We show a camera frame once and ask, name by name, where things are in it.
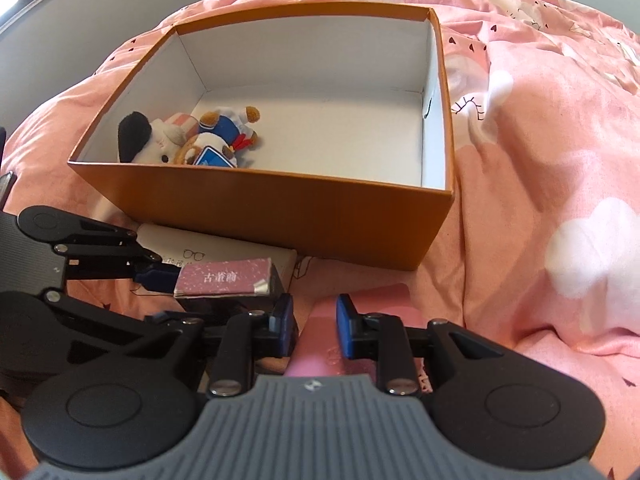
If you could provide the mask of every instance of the plush toy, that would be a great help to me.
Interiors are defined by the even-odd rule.
[[[233,168],[238,167],[238,161],[234,155],[233,150],[222,139],[222,137],[212,134],[211,132],[204,132],[197,134],[195,137],[191,137],[183,147],[181,147],[174,156],[174,164],[193,164],[196,162],[198,156],[206,147],[210,147],[218,155],[222,156],[228,161],[227,166]]]
[[[252,106],[247,106],[240,113],[232,108],[219,107],[200,118],[198,131],[222,137],[234,152],[238,152],[257,142],[258,135],[247,124],[255,123],[259,119],[260,112]]]
[[[118,158],[137,164],[171,162],[184,143],[197,134],[197,124],[187,114],[149,122],[144,114],[133,112],[118,125]]]

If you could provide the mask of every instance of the black circular joint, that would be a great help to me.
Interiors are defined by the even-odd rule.
[[[485,404],[489,414],[514,428],[538,428],[560,412],[556,396],[531,384],[508,384],[492,391]]]
[[[22,428],[41,460],[114,470],[175,446],[198,415],[196,395],[153,359],[107,355],[38,386]]]
[[[469,455],[508,469],[553,469],[590,457],[604,430],[598,397],[521,359],[478,360],[440,386],[429,406],[440,433]]]
[[[58,219],[48,213],[38,213],[33,217],[33,223],[40,229],[55,229],[58,227]]]
[[[82,426],[110,428],[135,417],[142,407],[140,395],[120,384],[96,384],[74,393],[66,412]]]

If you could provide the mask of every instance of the pink blanket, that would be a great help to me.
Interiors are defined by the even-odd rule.
[[[295,1],[207,0],[124,44],[11,137],[1,171],[19,180],[6,210],[46,204],[130,224],[65,163],[98,108],[162,27]],[[593,388],[607,410],[593,463],[625,479],[640,463],[639,38],[567,0],[377,1],[432,6],[442,22],[456,202],[416,272],[305,262],[292,284],[300,324],[317,298],[404,282],[426,319],[464,324]],[[176,307],[123,281],[69,291],[131,316]],[[18,478],[35,460],[5,403],[0,425],[0,465]]]

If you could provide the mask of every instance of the box wall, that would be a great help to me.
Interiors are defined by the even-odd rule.
[[[78,160],[117,162],[118,124],[124,117],[138,111],[150,121],[166,119],[176,112],[190,111],[204,91],[180,37],[172,35],[103,115]]]
[[[389,269],[420,264],[452,200],[447,191],[252,170],[72,165],[139,222]]]
[[[447,149],[442,103],[442,82],[438,78],[436,36],[431,29],[428,48],[428,72],[423,90],[422,127],[422,186],[430,189],[447,189]]]
[[[241,168],[420,186],[422,95],[371,89],[249,86],[208,92],[193,115],[256,106],[254,150]]]
[[[421,92],[429,28],[373,16],[303,16],[209,28],[182,42],[208,90],[273,84]]]

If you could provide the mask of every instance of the pink card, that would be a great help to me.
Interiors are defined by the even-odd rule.
[[[237,262],[187,264],[175,284],[176,298],[254,296],[269,292],[271,260],[256,258]]]
[[[404,283],[350,293],[361,314],[381,312],[402,319],[405,326],[424,328],[422,314],[411,304],[409,288]],[[368,359],[349,361],[342,357],[335,323],[336,296],[314,305],[296,348],[286,376],[318,377],[345,374],[370,374],[375,380],[376,365]]]

